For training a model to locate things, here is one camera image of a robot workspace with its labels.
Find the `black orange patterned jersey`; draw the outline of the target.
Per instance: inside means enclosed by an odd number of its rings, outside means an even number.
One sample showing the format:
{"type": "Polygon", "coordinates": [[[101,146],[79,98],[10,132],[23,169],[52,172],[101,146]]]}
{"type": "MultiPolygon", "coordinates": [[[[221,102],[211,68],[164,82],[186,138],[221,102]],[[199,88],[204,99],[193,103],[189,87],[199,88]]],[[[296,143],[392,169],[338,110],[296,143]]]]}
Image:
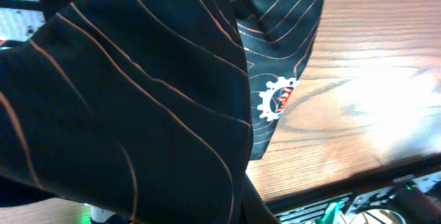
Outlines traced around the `black orange patterned jersey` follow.
{"type": "Polygon", "coordinates": [[[247,176],[325,0],[1,0],[1,206],[275,223],[247,176]]]}

